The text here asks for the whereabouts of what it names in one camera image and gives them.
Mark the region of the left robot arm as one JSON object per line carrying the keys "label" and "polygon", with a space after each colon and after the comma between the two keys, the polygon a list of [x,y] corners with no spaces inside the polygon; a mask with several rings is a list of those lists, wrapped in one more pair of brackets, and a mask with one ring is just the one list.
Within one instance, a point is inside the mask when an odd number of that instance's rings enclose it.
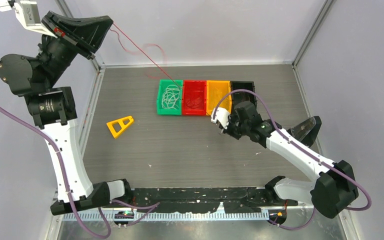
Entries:
{"label": "left robot arm", "polygon": [[25,100],[33,119],[30,128],[47,143],[56,180],[53,215],[104,207],[115,200],[121,207],[133,202],[125,179],[92,183],[77,140],[77,111],[72,89],[56,87],[76,56],[90,60],[102,45],[113,20],[107,16],[69,18],[49,11],[37,56],[7,54],[0,59],[0,78],[13,95]]}

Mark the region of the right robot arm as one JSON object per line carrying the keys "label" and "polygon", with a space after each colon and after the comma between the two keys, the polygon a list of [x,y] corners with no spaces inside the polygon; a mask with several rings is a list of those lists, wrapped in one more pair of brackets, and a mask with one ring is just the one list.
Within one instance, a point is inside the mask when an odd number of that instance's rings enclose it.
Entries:
{"label": "right robot arm", "polygon": [[241,102],[230,113],[218,107],[211,115],[224,134],[252,142],[275,152],[303,172],[308,181],[279,176],[266,184],[265,198],[271,205],[295,200],[313,205],[324,217],[333,219],[359,197],[352,166],[345,160],[334,162],[311,150],[277,122],[262,119],[250,102]]}

